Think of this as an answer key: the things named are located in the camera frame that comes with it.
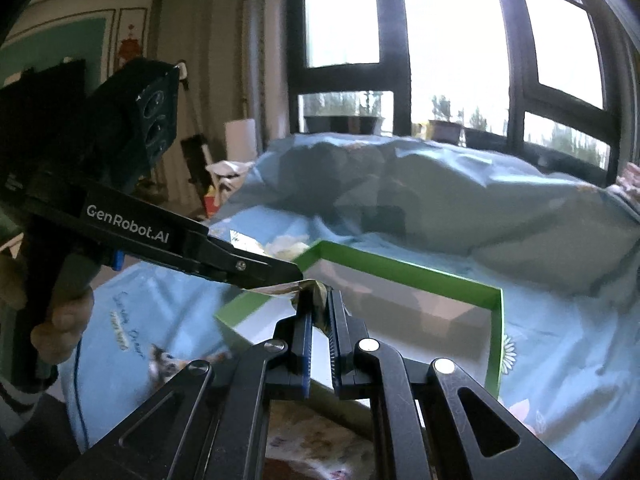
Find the person's left hand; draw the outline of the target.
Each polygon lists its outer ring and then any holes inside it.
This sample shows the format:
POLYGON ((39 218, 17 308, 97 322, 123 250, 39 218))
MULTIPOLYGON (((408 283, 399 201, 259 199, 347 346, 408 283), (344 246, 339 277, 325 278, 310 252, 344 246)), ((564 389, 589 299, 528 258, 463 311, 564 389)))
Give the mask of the person's left hand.
MULTIPOLYGON (((1 256, 1 313, 25 307, 24 264, 7 255, 1 256)), ((93 290, 86 287, 69 300, 55 299, 46 322, 30 334, 32 346, 40 359, 50 365, 65 362, 74 351, 89 324, 94 305, 93 290)))

